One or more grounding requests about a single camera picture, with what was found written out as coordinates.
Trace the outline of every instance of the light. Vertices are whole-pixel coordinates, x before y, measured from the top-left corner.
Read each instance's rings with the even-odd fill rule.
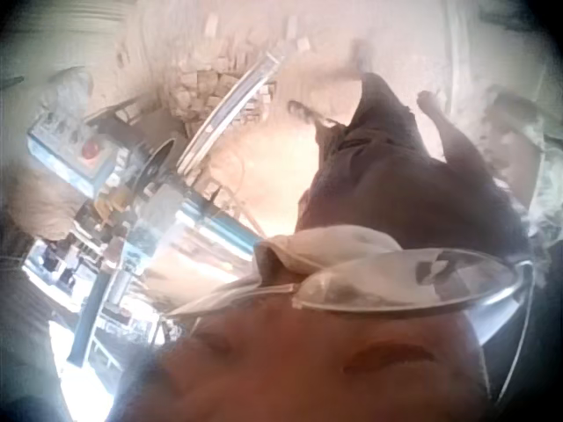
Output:
[[[68,309],[70,312],[77,314],[80,312],[80,306],[74,303],[62,290],[60,290],[55,285],[49,286],[44,280],[42,280],[36,273],[34,273],[28,265],[30,263],[26,261],[22,266],[22,269],[27,274],[28,279],[36,286],[41,292],[50,297],[53,301],[57,302],[64,308]]]
[[[49,321],[49,336],[62,395],[72,420],[76,422],[106,420],[113,406],[113,396],[106,391],[104,384],[87,361],[82,368],[66,361],[74,338],[72,331],[54,321]]]
[[[185,224],[190,229],[197,229],[195,220],[192,217],[189,217],[188,215],[183,213],[181,210],[176,213],[176,220]],[[213,231],[207,229],[206,227],[199,227],[197,231],[199,231],[202,236],[205,236],[210,241],[215,242],[216,244],[220,244],[223,248],[225,248],[233,255],[245,261],[249,261],[249,262],[252,261],[252,254],[241,251],[238,247],[234,246],[233,244],[230,244],[228,241],[226,241],[225,239],[223,239]]]
[[[196,262],[183,254],[181,254],[180,256],[182,257],[182,260],[185,261],[189,266],[203,275],[207,275],[208,277],[220,280],[223,283],[232,283],[233,281],[238,280],[238,277],[236,275],[227,273],[220,268],[216,268],[208,264],[203,264],[201,262]]]

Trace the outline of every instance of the leg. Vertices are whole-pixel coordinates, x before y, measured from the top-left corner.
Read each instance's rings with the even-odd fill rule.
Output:
[[[483,156],[473,142],[448,120],[435,95],[423,91],[419,94],[417,102],[438,129],[448,164],[461,171],[467,178],[475,179],[477,183],[493,183]]]
[[[428,154],[414,115],[383,78],[374,73],[362,75],[362,98],[347,133],[354,137],[353,132],[358,129],[383,133],[393,144]]]

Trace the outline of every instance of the brick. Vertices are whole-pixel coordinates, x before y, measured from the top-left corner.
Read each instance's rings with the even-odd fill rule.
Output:
[[[194,112],[200,113],[205,108],[205,101],[203,98],[192,98],[191,108]]]
[[[215,13],[209,13],[205,21],[203,34],[206,38],[215,38],[217,36],[217,27],[219,26],[219,17]]]
[[[231,75],[221,75],[219,77],[219,82],[216,85],[214,94],[219,97],[223,98],[225,95],[229,93],[233,86],[235,86],[238,82],[238,79]]]
[[[311,43],[309,42],[309,39],[307,37],[302,37],[297,40],[297,49],[302,53],[311,50]]]
[[[297,38],[297,16],[291,15],[285,27],[285,39],[294,40]]]
[[[180,75],[179,81],[190,90],[197,90],[197,72],[184,73]]]
[[[197,91],[198,97],[211,95],[217,86],[219,75],[214,70],[202,70],[197,72]]]
[[[215,97],[215,96],[211,96],[208,98],[208,103],[207,106],[211,108],[211,110],[214,110],[217,106],[219,106],[219,103],[221,103],[221,98],[219,97]]]

